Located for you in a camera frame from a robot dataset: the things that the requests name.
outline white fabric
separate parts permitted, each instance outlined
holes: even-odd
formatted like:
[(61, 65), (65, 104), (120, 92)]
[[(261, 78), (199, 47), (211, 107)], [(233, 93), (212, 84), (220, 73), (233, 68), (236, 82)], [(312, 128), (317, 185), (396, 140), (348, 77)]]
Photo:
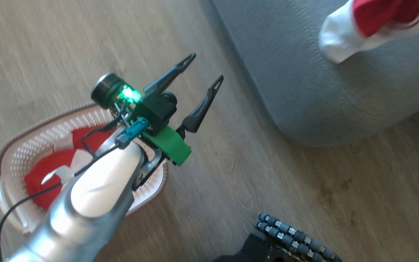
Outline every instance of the white fabric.
[(356, 26), (353, 0), (326, 17), (319, 33), (319, 48), (334, 63), (341, 63), (354, 53), (377, 48), (394, 38), (419, 33), (419, 15), (409, 24), (390, 23), (379, 32), (366, 38)]
[(72, 172), (77, 172), (93, 160), (93, 156), (83, 149), (77, 149), (73, 155), (70, 169)]
[(73, 149), (73, 136), (72, 133), (68, 133), (62, 139), (57, 139), (53, 145), (53, 151), (59, 152), (66, 149)]
[(67, 166), (60, 166), (48, 173), (41, 181), (41, 184), (45, 184), (46, 182), (48, 182), (54, 175), (58, 176), (61, 179), (62, 184), (65, 184), (71, 179), (73, 179), (72, 170)]

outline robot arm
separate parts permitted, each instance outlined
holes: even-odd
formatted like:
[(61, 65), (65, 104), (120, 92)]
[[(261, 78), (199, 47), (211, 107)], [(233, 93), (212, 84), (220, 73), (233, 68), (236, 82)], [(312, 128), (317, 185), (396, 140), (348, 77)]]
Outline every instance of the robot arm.
[[(120, 125), (98, 149), (98, 159), (65, 186), (47, 215), (8, 262), (91, 262), (110, 241), (133, 204), (138, 189), (165, 160), (180, 165), (191, 153), (183, 141), (185, 130), (196, 132), (222, 81), (220, 76), (207, 97), (178, 130), (167, 124), (177, 99), (165, 92), (195, 58), (189, 55), (171, 70), (138, 91), (115, 74), (102, 76), (92, 99), (120, 116)], [(138, 138), (155, 150), (148, 160), (132, 140)]]

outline red cloth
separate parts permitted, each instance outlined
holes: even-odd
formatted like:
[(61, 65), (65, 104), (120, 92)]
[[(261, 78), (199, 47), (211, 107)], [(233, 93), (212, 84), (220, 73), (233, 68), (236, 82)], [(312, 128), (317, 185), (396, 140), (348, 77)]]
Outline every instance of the red cloth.
[(419, 15), (419, 0), (354, 0), (352, 9), (357, 27), (370, 37), (390, 21), (413, 22)]
[[(60, 152), (54, 152), (53, 154), (46, 156), (41, 159), (25, 176), (25, 185), (27, 186), (27, 193), (29, 195), (36, 194), (44, 189), (54, 186), (59, 183), (61, 180), (57, 175), (54, 175), (46, 181), (44, 184), (41, 184), (43, 178), (50, 172), (61, 166), (70, 166), (72, 158), (75, 152), (78, 149), (85, 149), (81, 142), (81, 138), (85, 136), (93, 128), (98, 128), (99, 126), (91, 128), (80, 128), (72, 131), (72, 142), (73, 149), (63, 150)], [(85, 139), (85, 142), (90, 147), (90, 149), (95, 152), (101, 146), (101, 144), (113, 133), (113, 131), (108, 131), (105, 133), (96, 132)], [(41, 208), (48, 210), (49, 206), (55, 198), (59, 195), (61, 191), (61, 186), (57, 187), (49, 192), (46, 192), (33, 199), (33, 202), (40, 206)]]

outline plastic basket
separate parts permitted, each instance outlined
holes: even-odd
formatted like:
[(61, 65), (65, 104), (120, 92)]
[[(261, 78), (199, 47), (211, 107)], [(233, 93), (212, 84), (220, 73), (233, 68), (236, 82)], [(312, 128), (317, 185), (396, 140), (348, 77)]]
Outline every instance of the plastic basket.
[[(95, 103), (87, 103), (28, 128), (9, 141), (0, 153), (0, 208), (5, 214), (8, 209), (27, 197), (24, 177), (30, 169), (45, 156), (53, 152), (53, 144), (70, 131), (106, 124), (113, 119), (108, 110)], [(135, 141), (145, 149), (148, 159), (153, 159), (154, 151), (141, 141)], [(135, 201), (127, 215), (138, 210), (154, 199), (164, 189), (168, 178), (168, 165), (163, 162), (147, 182), (133, 193)], [(28, 236), (45, 216), (45, 210), (33, 201), (21, 204), (8, 217), (8, 221), (18, 231)]]

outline gray cushion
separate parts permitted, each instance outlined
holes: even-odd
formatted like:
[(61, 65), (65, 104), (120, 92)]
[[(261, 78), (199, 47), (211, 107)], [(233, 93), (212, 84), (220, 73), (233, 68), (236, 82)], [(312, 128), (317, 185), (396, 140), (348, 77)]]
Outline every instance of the gray cushion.
[(345, 0), (213, 3), (275, 125), (298, 143), (351, 143), (419, 110), (419, 35), (335, 65), (318, 35)]

